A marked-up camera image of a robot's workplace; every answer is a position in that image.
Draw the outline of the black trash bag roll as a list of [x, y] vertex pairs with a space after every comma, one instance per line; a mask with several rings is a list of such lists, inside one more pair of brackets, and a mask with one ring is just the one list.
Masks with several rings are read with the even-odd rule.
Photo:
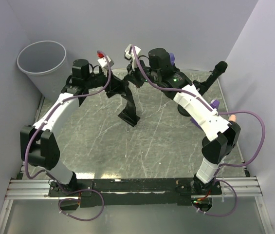
[[105, 91], [108, 98], [114, 95], [120, 95], [127, 101], [125, 108], [118, 114], [118, 117], [134, 127], [138, 123], [140, 117], [136, 114], [136, 106], [128, 81], [121, 80], [115, 75], [111, 75], [110, 83]]

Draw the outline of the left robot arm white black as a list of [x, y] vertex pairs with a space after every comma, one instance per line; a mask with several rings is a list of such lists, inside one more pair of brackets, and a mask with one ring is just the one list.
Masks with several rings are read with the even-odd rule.
[[77, 192], [78, 184], [75, 172], [60, 161], [60, 149], [56, 137], [73, 112], [81, 106], [86, 97], [91, 95], [90, 89], [98, 88], [103, 91], [110, 84], [113, 61], [103, 54], [99, 56], [97, 74], [90, 71], [92, 66], [87, 60], [75, 60], [72, 74], [67, 78], [51, 109], [39, 121], [31, 126], [24, 126], [20, 132], [21, 159], [24, 161], [27, 178], [36, 177], [29, 173], [29, 165], [40, 167], [38, 173], [45, 173], [55, 180], [60, 190], [67, 196]]

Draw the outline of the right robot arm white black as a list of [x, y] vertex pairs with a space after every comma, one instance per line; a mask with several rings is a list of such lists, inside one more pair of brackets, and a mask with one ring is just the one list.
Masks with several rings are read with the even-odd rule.
[[164, 48], [152, 49], [148, 53], [149, 65], [139, 60], [140, 48], [130, 44], [124, 57], [130, 62], [128, 73], [131, 82], [142, 86], [148, 82], [161, 90], [187, 112], [204, 131], [202, 140], [203, 160], [193, 177], [193, 187], [199, 194], [205, 194], [215, 182], [216, 171], [225, 157], [237, 143], [240, 126], [233, 120], [221, 117], [203, 98], [202, 92], [187, 75], [180, 71], [171, 60], [171, 54]]

